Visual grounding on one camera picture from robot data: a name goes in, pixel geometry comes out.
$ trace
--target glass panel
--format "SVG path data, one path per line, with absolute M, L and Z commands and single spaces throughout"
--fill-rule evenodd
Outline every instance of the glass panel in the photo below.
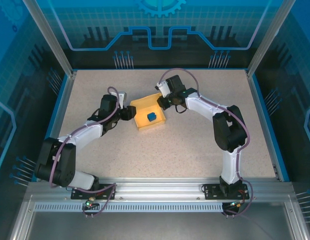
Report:
M 309 0 L 295 2 L 255 74 L 288 175 L 296 193 L 305 192 L 310 189 Z
M 246 68 L 281 0 L 38 3 L 74 68 Z
M 9 202 L 0 204 L 0 239 L 8 238 L 33 178 L 34 164 L 23 156 L 37 159 L 63 78 L 22 1 L 0 1 L 0 203 Z

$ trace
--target blue cube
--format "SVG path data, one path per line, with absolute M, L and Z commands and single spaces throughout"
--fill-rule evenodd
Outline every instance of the blue cube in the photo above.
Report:
M 157 118 L 156 114 L 154 112 L 151 112 L 147 115 L 148 120 L 151 122 Z

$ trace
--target black mounting bracket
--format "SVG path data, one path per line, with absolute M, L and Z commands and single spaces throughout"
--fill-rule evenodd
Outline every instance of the black mounting bracket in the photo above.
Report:
M 239 192 L 239 190 L 244 191 L 245 200 L 249 199 L 249 193 L 246 184 L 241 184 L 237 191 L 228 193 L 227 197 L 225 197 L 224 193 L 220 189 L 220 184 L 204 184 L 201 186 L 202 192 L 205 194 L 206 200 L 242 200 L 243 195 Z
M 104 188 L 108 187 L 109 185 L 111 185 L 111 184 L 100 183 L 98 189 L 104 189 Z M 79 191 L 79 190 L 73 188 L 71 191 L 71 197 L 70 198 L 73 200 L 87 200 L 91 197 L 95 197 L 96 200 L 107 200 L 109 195 L 111 194 L 112 189 L 113 188 L 111 187 L 111 188 L 105 190 L 104 192 L 85 193 L 85 192 L 82 192 L 82 191 Z M 114 200 L 114 199 L 115 199 L 115 191 L 112 194 L 112 196 L 110 197 L 110 200 Z

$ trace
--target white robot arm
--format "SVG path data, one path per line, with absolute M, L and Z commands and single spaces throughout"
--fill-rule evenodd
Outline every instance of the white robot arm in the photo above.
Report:
M 196 92 L 190 94 L 186 98 L 186 106 L 189 110 L 193 110 L 198 112 L 211 122 L 213 122 L 213 116 L 217 113 L 222 113 L 223 110 L 220 108 L 216 108 L 199 98 Z M 234 184 L 239 180 L 237 173 L 236 173 L 236 154 L 237 149 L 233 152 L 229 152 L 227 150 L 223 150 L 223 169 L 221 172 L 221 178 L 227 184 Z
M 156 89 L 162 93 L 157 102 L 164 110 L 170 106 L 182 105 L 185 109 L 195 111 L 213 123 L 215 141 L 223 153 L 220 189 L 225 196 L 230 192 L 237 192 L 242 184 L 236 171 L 236 157 L 240 154 L 237 150 L 245 144 L 247 135 L 242 126 L 219 107 L 228 109 L 244 122 L 239 108 L 234 105 L 231 107 L 218 105 L 205 97 L 199 97 L 195 89 L 186 89 L 178 75 L 158 83 Z
M 85 122 L 84 126 L 86 127 L 78 130 L 74 135 L 66 135 L 58 139 L 45 139 L 35 168 L 35 176 L 46 181 L 49 180 L 56 153 L 61 144 L 70 137 L 62 148 L 59 159 L 57 159 L 58 163 L 53 173 L 53 183 L 62 187 L 70 186 L 84 190 L 98 190 L 99 179 L 96 176 L 76 170 L 76 155 L 87 144 L 113 129 L 119 120 L 128 121 L 136 115 L 134 106 L 124 107 L 125 100 L 126 93 L 119 92 L 119 107 L 115 111 L 116 94 L 106 94 L 101 99 L 100 108 Z M 115 113 L 107 121 L 98 123 L 110 116 L 114 111 Z

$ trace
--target yellow tray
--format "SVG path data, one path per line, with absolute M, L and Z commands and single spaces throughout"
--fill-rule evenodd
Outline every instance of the yellow tray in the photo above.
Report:
M 157 103 L 157 99 L 161 93 L 146 96 L 141 99 L 131 101 L 130 105 L 136 107 L 135 122 L 137 128 L 141 130 L 149 129 L 165 123 L 166 118 L 163 110 Z M 149 121 L 147 115 L 150 113 L 156 114 L 156 119 Z

